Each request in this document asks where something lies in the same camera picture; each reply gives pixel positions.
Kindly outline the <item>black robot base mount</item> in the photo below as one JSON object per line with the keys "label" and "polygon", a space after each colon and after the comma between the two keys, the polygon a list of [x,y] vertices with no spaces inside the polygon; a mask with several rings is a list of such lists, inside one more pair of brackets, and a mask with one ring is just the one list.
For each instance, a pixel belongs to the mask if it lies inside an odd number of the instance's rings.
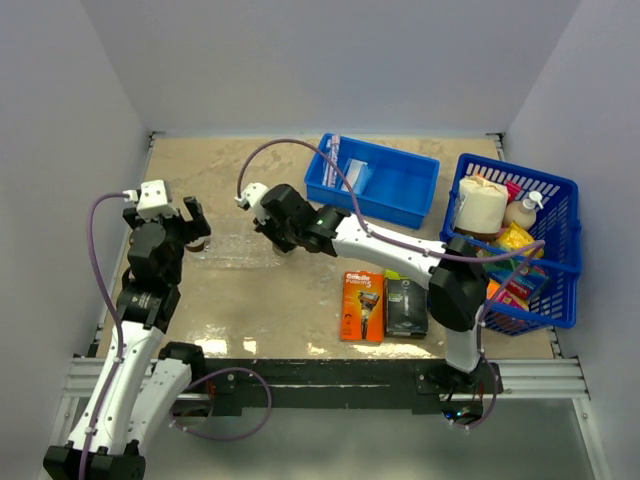
{"label": "black robot base mount", "polygon": [[481,361],[460,373],[443,359],[183,360],[192,374],[186,389],[215,416],[245,409],[409,410],[439,414],[503,392],[499,366]]}

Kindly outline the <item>light blue toothpaste tube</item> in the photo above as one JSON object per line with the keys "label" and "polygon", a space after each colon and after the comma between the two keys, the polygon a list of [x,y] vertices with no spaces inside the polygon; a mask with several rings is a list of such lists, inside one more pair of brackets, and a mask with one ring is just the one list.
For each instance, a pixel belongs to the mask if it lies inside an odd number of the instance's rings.
{"label": "light blue toothpaste tube", "polygon": [[366,163],[366,167],[362,171],[361,176],[359,178],[357,190],[353,191],[356,195],[360,195],[366,189],[366,186],[371,178],[371,175],[372,175],[372,170],[369,167],[369,165]]}

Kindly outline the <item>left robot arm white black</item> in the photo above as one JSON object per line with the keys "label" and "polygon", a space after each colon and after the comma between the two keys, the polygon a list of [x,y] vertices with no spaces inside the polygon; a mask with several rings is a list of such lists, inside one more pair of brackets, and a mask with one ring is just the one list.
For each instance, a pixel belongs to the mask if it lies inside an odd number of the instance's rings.
{"label": "left robot arm white black", "polygon": [[163,338],[180,300],[185,252],[211,227],[194,197],[185,219],[168,200],[148,211],[142,194],[126,194],[131,229],[128,268],[109,310],[112,339],[85,410],[61,446],[48,448],[43,468],[52,479],[140,479],[145,451],[183,392],[207,380],[201,347]]}

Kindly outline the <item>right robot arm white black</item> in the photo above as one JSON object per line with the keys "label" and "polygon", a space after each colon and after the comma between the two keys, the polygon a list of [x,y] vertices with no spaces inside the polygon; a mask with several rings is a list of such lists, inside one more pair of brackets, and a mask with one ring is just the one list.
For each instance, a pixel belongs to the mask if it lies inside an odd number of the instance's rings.
{"label": "right robot arm white black", "polygon": [[426,290],[430,316],[445,329],[448,386],[466,393],[480,382],[479,322],[489,279],[469,244],[411,237],[368,223],[341,207],[315,208],[288,184],[251,183],[236,204],[253,214],[255,231],[282,255],[300,247],[361,260],[420,285]]}

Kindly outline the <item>glass cup with brown band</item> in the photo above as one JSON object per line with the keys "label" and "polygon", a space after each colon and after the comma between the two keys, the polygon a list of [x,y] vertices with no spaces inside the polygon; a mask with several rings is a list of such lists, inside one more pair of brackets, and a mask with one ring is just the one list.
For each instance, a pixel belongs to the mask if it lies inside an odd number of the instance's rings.
{"label": "glass cup with brown band", "polygon": [[199,253],[206,251],[210,245],[209,237],[202,237],[200,239],[194,240],[193,242],[188,243],[185,246],[185,249],[192,253]]}

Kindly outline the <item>white toothpaste tube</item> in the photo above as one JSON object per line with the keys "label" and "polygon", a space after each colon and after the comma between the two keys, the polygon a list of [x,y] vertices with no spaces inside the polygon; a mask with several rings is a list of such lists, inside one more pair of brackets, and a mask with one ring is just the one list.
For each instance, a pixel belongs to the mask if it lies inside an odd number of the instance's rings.
{"label": "white toothpaste tube", "polygon": [[357,159],[350,159],[347,162],[347,170],[345,172],[346,180],[343,182],[341,189],[343,191],[347,191],[348,188],[346,184],[351,186],[353,191],[357,190],[359,178],[361,176],[362,171],[365,169],[366,163]]}

